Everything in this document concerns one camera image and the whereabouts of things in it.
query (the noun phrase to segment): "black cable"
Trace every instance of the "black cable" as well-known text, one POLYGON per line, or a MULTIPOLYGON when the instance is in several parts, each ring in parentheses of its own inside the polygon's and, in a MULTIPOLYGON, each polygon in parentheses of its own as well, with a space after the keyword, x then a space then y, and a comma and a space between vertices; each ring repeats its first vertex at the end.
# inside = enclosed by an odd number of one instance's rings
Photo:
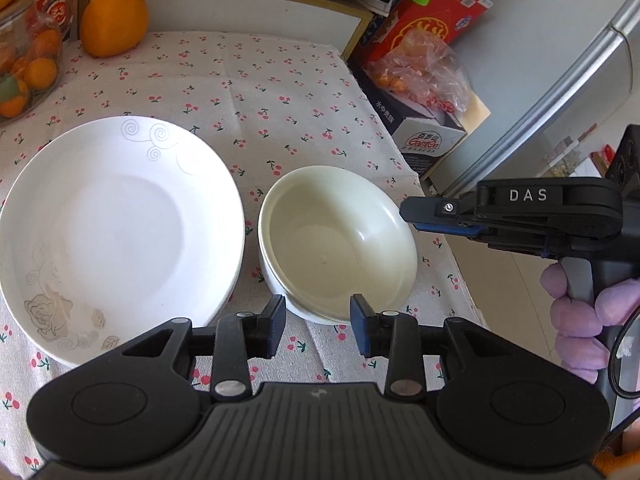
MULTIPOLYGON (((640 399, 640 391, 630 392, 628 390, 625 390, 620 386, 620 384, 618 384, 618 381, 616 380, 615 364, 618 355, 618 349, 622 344, 622 340, 624 339, 626 333, 631 328, 636 319, 638 319, 638 317, 640 317, 640 305, 636 307, 631 317, 629 317, 629 319, 626 320, 626 323, 622 326, 622 329, 620 330, 620 333, 616 337, 616 340, 614 341, 613 346, 610 350, 609 363, 607 364, 607 377, 609 378, 609 384, 611 388, 617 396, 619 396, 621 399, 626 400, 640 399)), ((600 449, 604 449, 605 447, 607 447, 610 442, 619 437, 620 434, 622 434, 622 432, 625 431, 626 428, 628 428, 638 418, 640 418, 640 409, 635 409, 627 418, 625 418, 625 420, 620 422, 620 424, 618 424, 612 431, 609 432, 609 434, 605 437, 603 443, 601 444, 600 449)))
POLYGON ((640 399, 639 391, 630 392, 628 390, 625 390, 620 386, 620 384, 618 384, 618 381, 616 380, 616 370, 615 370, 616 358, 618 355, 618 350, 620 349, 620 345, 622 344, 622 340, 624 339, 626 333, 629 331, 629 329, 631 328, 633 323, 636 321, 636 319, 638 319, 639 316, 640 316, 640 305, 636 307, 631 317, 629 317, 629 319, 626 320, 626 323, 622 326, 622 329, 620 330, 620 333, 616 337, 616 340, 613 343, 613 346, 609 353, 609 363, 607 365, 607 375, 609 377, 609 384, 611 385, 611 388, 613 389, 615 394, 619 396, 621 399, 628 399, 628 400, 640 399))

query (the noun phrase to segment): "white wall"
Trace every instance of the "white wall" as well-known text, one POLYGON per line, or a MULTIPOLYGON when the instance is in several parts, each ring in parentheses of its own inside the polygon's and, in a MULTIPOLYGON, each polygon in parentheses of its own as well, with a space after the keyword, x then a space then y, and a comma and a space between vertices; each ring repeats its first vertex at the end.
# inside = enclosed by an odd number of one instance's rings
POLYGON ((618 110, 580 143, 578 149, 584 156, 599 152, 606 144, 618 148, 622 134, 629 124, 640 124, 640 90, 637 90, 618 110))

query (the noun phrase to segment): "cherry print tablecloth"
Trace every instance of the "cherry print tablecloth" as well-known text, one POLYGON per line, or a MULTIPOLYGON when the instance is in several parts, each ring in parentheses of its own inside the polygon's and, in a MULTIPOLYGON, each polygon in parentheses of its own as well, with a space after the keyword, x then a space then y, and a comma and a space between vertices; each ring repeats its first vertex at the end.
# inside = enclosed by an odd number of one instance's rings
MULTIPOLYGON (((0 199, 38 150, 78 124, 129 114, 179 124, 226 162, 244 203, 244 261, 224 314, 257 312, 270 297, 258 264, 256 224, 265 193, 281 175, 327 164, 368 178, 396 203, 422 193, 333 47, 242 34, 155 33, 107 60, 92 59, 79 43, 71 44, 64 68, 49 98, 21 120, 0 126, 0 199)), ((418 278, 407 304, 398 307, 422 324, 442 324, 453 314, 478 322, 444 237, 415 235, 418 278)), ((254 384, 383 384, 385 360, 363 359, 348 326, 287 315, 278 355, 250 362, 254 384)), ((425 365, 430 389, 439 388, 436 358, 425 358, 425 365)), ((0 461, 16 474, 28 476, 42 466, 26 429, 26 407, 40 386, 64 372, 38 352, 0 303, 0 461)), ((194 386, 207 388, 209 373, 210 362, 199 361, 194 386)))

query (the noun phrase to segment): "box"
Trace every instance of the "box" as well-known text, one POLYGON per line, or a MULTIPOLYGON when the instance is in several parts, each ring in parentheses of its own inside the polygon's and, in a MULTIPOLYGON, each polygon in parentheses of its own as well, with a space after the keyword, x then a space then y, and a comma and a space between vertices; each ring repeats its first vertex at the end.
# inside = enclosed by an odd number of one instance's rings
POLYGON ((414 27, 450 43, 492 5, 490 0, 430 0, 423 7, 411 0, 398 0, 388 17, 377 16, 369 23, 352 57, 363 67, 379 60, 414 27))
POLYGON ((454 115, 440 110, 431 112, 418 103, 391 95, 378 88, 361 68, 350 63, 350 69, 404 160, 421 178, 466 137, 466 130, 454 115))

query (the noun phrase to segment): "metal pin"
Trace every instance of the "metal pin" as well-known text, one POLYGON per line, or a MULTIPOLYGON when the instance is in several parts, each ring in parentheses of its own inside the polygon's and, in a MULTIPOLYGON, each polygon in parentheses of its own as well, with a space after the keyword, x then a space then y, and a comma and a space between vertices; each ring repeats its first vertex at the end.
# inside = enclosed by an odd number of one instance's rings
POLYGON ((244 393, 246 386, 244 386, 240 381, 231 379, 228 381, 220 381, 216 386, 214 386, 213 390, 223 397, 237 397, 244 393))
POLYGON ((391 383, 391 391, 403 397, 412 397, 422 391, 422 386, 411 379, 399 379, 391 383))

